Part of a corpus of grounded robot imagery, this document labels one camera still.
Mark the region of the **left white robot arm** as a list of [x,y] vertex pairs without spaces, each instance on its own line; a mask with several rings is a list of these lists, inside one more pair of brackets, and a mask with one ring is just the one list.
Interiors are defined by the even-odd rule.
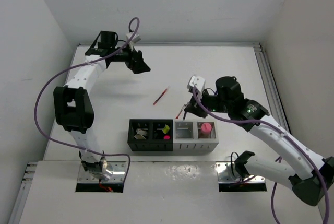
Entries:
[[126,38],[127,42],[121,48],[117,45],[117,33],[101,31],[85,52],[86,65],[64,86],[56,87],[53,91],[57,124],[69,132],[80,147],[79,157],[84,171],[101,181],[110,179],[113,172],[92,128],[94,110],[89,93],[112,62],[125,63],[134,74],[150,71],[142,52],[134,48],[140,40],[139,34],[129,32]]

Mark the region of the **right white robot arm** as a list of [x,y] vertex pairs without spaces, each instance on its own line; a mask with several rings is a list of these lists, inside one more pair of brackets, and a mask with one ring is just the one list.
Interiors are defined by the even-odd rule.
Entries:
[[244,97],[236,77],[216,80],[216,92],[210,95],[205,79],[192,76],[187,89],[192,98],[186,109],[198,117],[226,113],[228,123],[238,125],[273,149],[285,165],[261,159],[252,151],[244,151],[234,162],[234,171],[242,178],[260,175],[289,189],[302,202],[316,206],[328,196],[333,185],[333,157],[324,158],[307,148],[285,130],[259,102]]

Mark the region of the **yellow black highlighter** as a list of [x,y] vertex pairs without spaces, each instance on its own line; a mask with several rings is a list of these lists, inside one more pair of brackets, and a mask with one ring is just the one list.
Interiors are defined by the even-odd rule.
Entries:
[[165,125],[164,128],[162,129],[162,132],[164,134],[167,134],[170,131],[170,127],[168,125]]

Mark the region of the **red refill pen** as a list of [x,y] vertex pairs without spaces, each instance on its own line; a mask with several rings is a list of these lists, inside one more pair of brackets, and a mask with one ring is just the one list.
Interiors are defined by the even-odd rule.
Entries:
[[158,98],[153,102],[153,105],[156,105],[159,100],[166,94],[166,92],[170,89],[170,86],[167,86],[162,93],[158,96]]

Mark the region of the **pink tape roll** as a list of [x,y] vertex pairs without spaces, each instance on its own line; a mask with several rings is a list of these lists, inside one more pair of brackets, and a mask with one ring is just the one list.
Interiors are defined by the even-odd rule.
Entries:
[[212,131],[212,125],[204,122],[201,124],[199,138],[209,138]]

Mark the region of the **white staple box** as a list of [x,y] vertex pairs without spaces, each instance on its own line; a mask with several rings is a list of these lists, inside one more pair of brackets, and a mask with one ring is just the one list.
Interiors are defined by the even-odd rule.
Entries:
[[148,136],[148,130],[143,128],[136,129],[136,134]]

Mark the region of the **pink staple box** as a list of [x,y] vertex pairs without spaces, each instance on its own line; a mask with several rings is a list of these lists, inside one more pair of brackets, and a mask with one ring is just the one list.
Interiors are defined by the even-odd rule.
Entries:
[[147,139],[146,135],[142,135],[142,134],[136,134],[134,135],[134,139],[136,140],[143,140],[143,139]]

